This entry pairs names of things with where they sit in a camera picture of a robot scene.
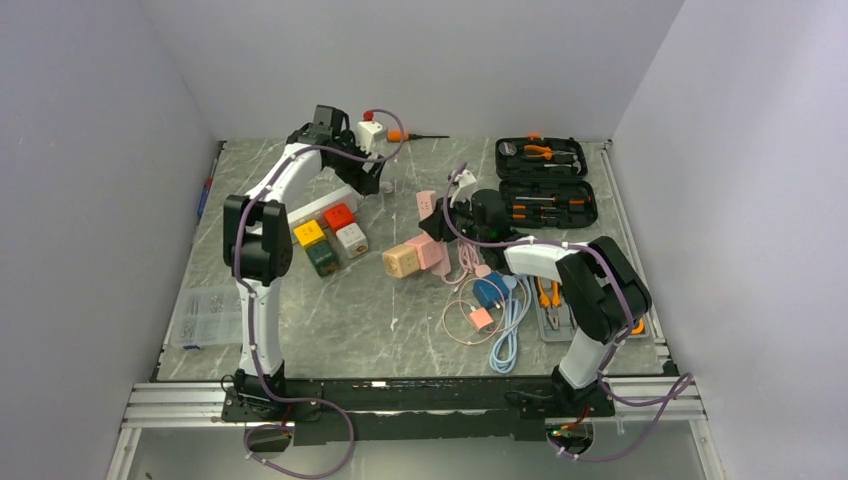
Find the yellow cube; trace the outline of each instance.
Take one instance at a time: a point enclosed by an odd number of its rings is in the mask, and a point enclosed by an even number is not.
[[[321,240],[327,239],[327,237],[324,236],[324,231],[321,230],[321,226],[318,225],[318,222],[315,220],[310,220],[295,228],[294,236],[297,238],[297,243],[299,243],[304,250],[315,245]]]

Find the screwdriver set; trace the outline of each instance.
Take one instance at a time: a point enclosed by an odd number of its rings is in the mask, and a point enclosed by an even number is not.
[[[501,181],[498,190],[517,228],[584,228],[598,219],[592,186],[583,180]]]
[[[516,228],[583,228],[598,219],[583,180],[583,148],[573,138],[502,138],[495,142],[498,190]]]
[[[502,179],[583,178],[588,172],[583,148],[573,138],[530,135],[495,142],[495,169]]]

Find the screwdriver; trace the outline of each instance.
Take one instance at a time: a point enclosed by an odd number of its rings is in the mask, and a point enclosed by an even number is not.
[[[554,203],[554,204],[557,203],[556,195],[554,195],[553,197],[550,197],[550,198],[548,198],[548,197],[515,197],[515,199],[516,200],[533,200],[533,201],[536,201],[536,202],[551,202],[551,203]],[[569,205],[585,205],[587,202],[591,202],[591,201],[592,201],[592,197],[570,198],[568,200],[568,204]]]
[[[512,218],[513,218],[514,220],[534,220],[534,219],[542,219],[542,220],[544,220],[544,219],[548,219],[548,218],[550,218],[551,220],[556,220],[556,219],[557,219],[556,217],[551,217],[551,216],[549,216],[549,215],[530,216],[530,215],[525,215],[525,214],[523,214],[523,213],[513,213],[513,214],[512,214]]]
[[[513,205],[513,211],[515,210],[542,210],[543,213],[562,213],[562,210],[556,207],[546,207],[544,205]]]
[[[408,142],[410,140],[418,140],[419,138],[450,138],[447,135],[418,135],[416,133],[407,133],[406,137],[401,140],[400,130],[389,130],[388,141],[390,143]]]

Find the white box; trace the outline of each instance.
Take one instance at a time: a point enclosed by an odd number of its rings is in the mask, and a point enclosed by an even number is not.
[[[356,223],[340,228],[336,232],[336,238],[344,248],[347,258],[353,258],[368,251],[368,240]]]

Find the white cable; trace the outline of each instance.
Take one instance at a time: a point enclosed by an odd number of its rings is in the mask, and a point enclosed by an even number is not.
[[[515,275],[515,279],[521,282],[524,287],[524,304],[515,298],[517,288],[513,288],[509,293],[509,298],[504,307],[504,330],[501,336],[495,341],[492,346],[492,352],[489,354],[489,366],[492,370],[500,374],[508,374],[515,368],[515,362],[518,357],[518,325],[521,320],[527,315],[530,309],[530,281],[526,275]],[[506,358],[501,360],[498,354],[503,347],[504,342],[507,346]]]

